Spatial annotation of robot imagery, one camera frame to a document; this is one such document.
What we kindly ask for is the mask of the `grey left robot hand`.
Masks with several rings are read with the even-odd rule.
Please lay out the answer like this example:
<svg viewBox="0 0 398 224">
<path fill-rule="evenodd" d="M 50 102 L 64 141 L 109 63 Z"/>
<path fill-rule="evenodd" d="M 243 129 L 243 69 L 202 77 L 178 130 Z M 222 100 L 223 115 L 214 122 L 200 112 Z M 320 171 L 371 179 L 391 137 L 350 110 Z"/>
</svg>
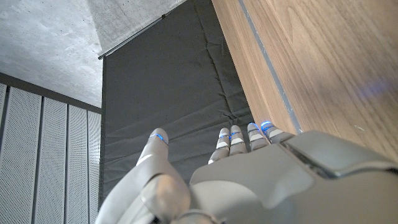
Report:
<svg viewBox="0 0 398 224">
<path fill-rule="evenodd" d="M 97 223 L 396 223 L 397 163 L 319 131 L 270 121 L 223 128 L 189 182 L 160 128 L 103 202 Z"/>
</svg>

